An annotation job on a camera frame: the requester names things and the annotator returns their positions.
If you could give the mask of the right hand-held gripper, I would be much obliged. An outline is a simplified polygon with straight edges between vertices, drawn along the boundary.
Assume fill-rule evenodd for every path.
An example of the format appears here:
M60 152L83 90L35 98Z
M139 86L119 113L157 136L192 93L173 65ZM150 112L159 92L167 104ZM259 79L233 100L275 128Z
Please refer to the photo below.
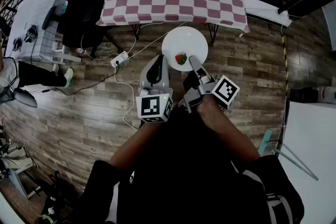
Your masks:
M239 94L239 86L226 76L222 76L219 80L211 77L196 56L190 56L188 60L193 69L183 82L185 90L183 99L188 112L195 111L205 95L213 95L223 112L229 109Z

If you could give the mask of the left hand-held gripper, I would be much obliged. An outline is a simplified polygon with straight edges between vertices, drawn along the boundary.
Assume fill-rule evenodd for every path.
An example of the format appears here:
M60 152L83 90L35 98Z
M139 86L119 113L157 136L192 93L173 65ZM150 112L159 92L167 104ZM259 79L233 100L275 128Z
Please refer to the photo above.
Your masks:
M140 74L138 117L147 123L166 122L172 107L173 89L169 86L169 67L165 55L149 61Z

